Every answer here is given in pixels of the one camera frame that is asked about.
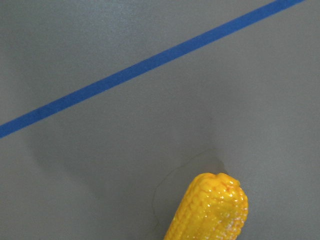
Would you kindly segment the yellow plastic corn cob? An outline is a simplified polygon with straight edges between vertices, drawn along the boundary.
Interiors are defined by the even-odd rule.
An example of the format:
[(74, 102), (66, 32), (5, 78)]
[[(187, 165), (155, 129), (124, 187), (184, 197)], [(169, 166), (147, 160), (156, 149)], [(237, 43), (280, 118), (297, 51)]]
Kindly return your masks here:
[(189, 184), (166, 240), (235, 240), (249, 213), (240, 182), (225, 173), (201, 173)]

